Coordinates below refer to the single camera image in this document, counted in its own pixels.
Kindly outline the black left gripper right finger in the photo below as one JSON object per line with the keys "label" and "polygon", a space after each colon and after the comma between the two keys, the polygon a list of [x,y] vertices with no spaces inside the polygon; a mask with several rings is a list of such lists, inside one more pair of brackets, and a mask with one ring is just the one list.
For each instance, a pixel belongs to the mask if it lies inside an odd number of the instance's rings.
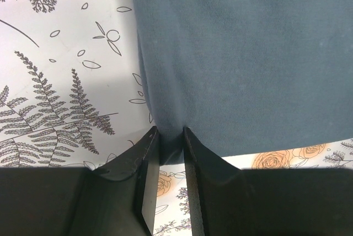
{"label": "black left gripper right finger", "polygon": [[184,140],[193,235],[352,235],[352,170],[241,170]]}

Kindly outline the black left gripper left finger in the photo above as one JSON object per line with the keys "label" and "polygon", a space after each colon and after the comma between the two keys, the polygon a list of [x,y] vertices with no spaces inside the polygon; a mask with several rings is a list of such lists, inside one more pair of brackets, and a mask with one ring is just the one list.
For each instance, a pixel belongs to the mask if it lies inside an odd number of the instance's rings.
{"label": "black left gripper left finger", "polygon": [[152,235],[159,132],[103,166],[2,168],[1,235]]}

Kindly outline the blue-grey t-shirt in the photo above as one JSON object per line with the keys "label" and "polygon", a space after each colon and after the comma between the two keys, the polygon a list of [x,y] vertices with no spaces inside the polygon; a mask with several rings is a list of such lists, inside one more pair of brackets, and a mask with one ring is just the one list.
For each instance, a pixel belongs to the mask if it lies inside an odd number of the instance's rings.
{"label": "blue-grey t-shirt", "polygon": [[352,137],[352,0],[133,0],[162,164]]}

